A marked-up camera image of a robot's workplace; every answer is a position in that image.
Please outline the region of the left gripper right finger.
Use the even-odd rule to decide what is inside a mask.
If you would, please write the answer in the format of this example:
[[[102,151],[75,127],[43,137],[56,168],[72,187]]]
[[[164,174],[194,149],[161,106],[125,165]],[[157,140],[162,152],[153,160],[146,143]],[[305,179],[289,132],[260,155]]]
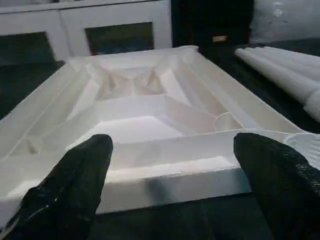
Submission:
[[[238,133],[233,152],[276,240],[320,238],[320,171],[289,145]]]

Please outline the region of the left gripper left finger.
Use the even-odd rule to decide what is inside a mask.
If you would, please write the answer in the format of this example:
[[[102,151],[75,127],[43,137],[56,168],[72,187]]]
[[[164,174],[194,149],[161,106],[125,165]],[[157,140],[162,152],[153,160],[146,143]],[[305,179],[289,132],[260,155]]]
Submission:
[[[22,198],[2,240],[85,240],[101,202],[113,140],[95,134],[68,150]]]

